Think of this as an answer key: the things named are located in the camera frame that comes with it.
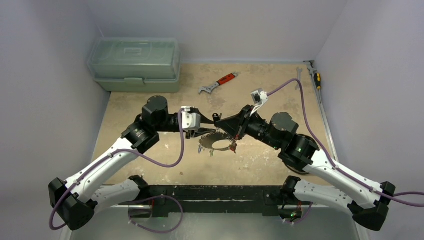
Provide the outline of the black key tag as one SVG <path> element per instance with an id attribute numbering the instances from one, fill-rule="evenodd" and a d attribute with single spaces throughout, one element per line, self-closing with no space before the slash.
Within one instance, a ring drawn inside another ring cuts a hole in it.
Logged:
<path id="1" fill-rule="evenodd" d="M 216 123 L 218 121 L 220 121 L 222 119 L 222 114 L 221 113 L 214 113 L 212 115 L 213 121 Z"/>

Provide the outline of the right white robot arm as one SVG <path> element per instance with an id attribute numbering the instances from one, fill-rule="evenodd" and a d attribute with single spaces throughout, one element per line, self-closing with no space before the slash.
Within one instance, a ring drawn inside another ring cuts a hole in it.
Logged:
<path id="1" fill-rule="evenodd" d="M 248 135 L 281 152 L 278 157 L 287 166 L 313 174 L 332 184 L 353 199 L 348 209 L 359 225 L 380 231 L 389 211 L 390 199 L 396 187 L 390 182 L 378 183 L 355 173 L 327 157 L 317 141 L 297 134 L 299 125 L 286 112 L 275 113 L 267 123 L 253 107 L 245 106 L 240 113 L 221 119 L 213 114 L 214 125 L 235 140 Z"/>

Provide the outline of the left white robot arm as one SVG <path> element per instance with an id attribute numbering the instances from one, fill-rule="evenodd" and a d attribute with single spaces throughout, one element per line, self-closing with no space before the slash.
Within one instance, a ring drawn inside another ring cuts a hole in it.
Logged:
<path id="1" fill-rule="evenodd" d="M 182 106 L 178 112 L 170 114 L 165 97 L 150 97 L 134 122 L 105 153 L 73 176 L 65 180 L 55 178 L 49 183 L 49 200 L 52 206 L 49 228 L 53 231 L 64 227 L 78 230 L 104 208 L 132 201 L 138 205 L 146 203 L 149 191 L 141 176 L 132 176 L 109 187 L 103 187 L 103 184 L 137 158 L 162 168 L 176 167 L 184 156 L 185 137 L 195 138 L 197 134 L 207 132 L 206 128 L 201 127 L 202 124 L 212 125 L 214 121 L 193 106 Z M 180 153 L 174 163 L 161 163 L 145 155 L 159 142 L 160 132 L 179 134 Z"/>

